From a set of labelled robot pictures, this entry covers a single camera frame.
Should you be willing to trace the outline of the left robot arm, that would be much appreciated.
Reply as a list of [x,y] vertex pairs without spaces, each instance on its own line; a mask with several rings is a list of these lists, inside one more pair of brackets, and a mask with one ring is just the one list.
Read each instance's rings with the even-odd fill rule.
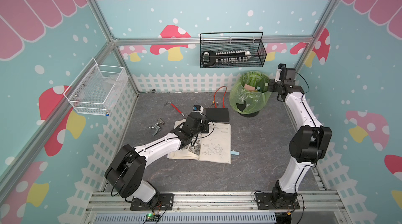
[[132,197],[152,207],[158,205],[160,193],[143,179],[145,169],[161,157],[194,143],[201,133],[213,132],[210,123],[205,114],[191,112],[185,122],[160,139],[137,147],[122,146],[104,175],[112,185],[111,196]]

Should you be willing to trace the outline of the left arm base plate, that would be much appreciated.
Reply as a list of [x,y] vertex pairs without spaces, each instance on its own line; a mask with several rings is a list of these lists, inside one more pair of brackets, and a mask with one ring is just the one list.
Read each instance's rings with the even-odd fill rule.
[[133,198],[130,205],[130,210],[172,210],[174,194],[156,194],[149,202],[145,203],[138,198]]

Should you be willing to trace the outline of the sketch drawing book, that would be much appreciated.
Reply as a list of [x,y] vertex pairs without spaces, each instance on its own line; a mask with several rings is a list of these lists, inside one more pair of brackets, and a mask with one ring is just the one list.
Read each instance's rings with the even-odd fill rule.
[[210,123],[209,133],[200,133],[194,145],[167,155],[174,160],[197,160],[214,163],[231,163],[231,125]]

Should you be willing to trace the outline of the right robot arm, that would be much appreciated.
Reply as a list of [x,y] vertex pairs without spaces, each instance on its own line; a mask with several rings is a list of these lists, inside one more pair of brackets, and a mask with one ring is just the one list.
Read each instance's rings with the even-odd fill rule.
[[289,144],[290,162],[272,189],[273,201],[297,197],[301,181],[308,170],[324,158],[332,137],[332,130],[313,115],[306,92],[296,85],[296,75],[295,69],[279,64],[275,79],[268,85],[268,91],[277,93],[277,100],[286,104],[297,127]]

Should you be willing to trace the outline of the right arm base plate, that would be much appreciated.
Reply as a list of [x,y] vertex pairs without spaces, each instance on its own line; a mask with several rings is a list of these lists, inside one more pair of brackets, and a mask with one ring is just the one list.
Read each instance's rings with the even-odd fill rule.
[[257,204],[258,210],[294,211],[300,209],[297,194],[256,191],[253,194],[253,198]]

